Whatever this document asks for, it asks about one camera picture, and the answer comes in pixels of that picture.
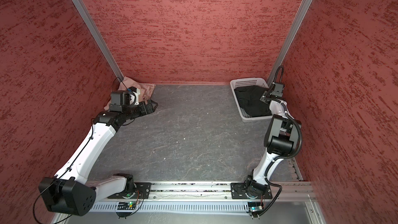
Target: black cloth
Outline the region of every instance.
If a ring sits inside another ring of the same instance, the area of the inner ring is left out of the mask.
[[[266,88],[255,85],[235,88],[239,106],[252,117],[271,116],[269,104],[260,100],[265,90]]]

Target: black mounting plate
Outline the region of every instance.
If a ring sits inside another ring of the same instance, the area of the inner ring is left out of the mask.
[[[139,199],[148,199],[149,193],[150,193],[150,186],[152,183],[135,183],[135,191],[139,190],[140,195]],[[129,201],[130,199],[137,199],[137,192],[135,192],[130,198],[125,198],[123,197],[125,194],[123,192],[113,194],[111,196],[108,196],[108,199],[126,199],[126,201]]]
[[[246,195],[245,183],[231,183],[232,199],[250,199]],[[263,199],[272,199],[271,188],[268,185],[267,191],[263,195]]]

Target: plastic basket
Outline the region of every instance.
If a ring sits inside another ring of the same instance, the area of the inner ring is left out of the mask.
[[[235,88],[237,87],[246,87],[246,86],[252,86],[252,85],[257,85],[260,87],[265,87],[268,88],[268,85],[266,81],[263,78],[243,78],[243,79],[236,79],[236,80],[231,80],[231,89],[232,93],[234,94],[236,106],[238,107],[239,110],[239,115],[242,118],[243,122],[252,122],[252,121],[262,121],[265,119],[271,119],[271,116],[263,116],[263,117],[252,117],[248,115],[243,108],[239,106],[238,100],[236,98],[235,94]]]

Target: textured red wall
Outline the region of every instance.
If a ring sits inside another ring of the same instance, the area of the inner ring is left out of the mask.
[[[125,76],[267,77],[301,0],[83,0]]]
[[[0,0],[0,19],[0,223],[33,223],[38,183],[73,154],[114,75],[71,0]]]
[[[298,162],[328,224],[398,223],[398,0],[314,0],[289,49]]]

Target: beige fabric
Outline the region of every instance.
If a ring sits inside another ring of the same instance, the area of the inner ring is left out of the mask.
[[[141,93],[138,97],[138,102],[149,100],[156,86],[155,84],[139,83],[128,77],[124,77],[123,83],[126,85],[127,88],[136,87],[141,90]],[[123,85],[123,83],[120,83],[118,90],[126,90],[126,87]],[[109,109],[110,103],[111,101],[109,101],[108,104],[104,107],[106,111]]]

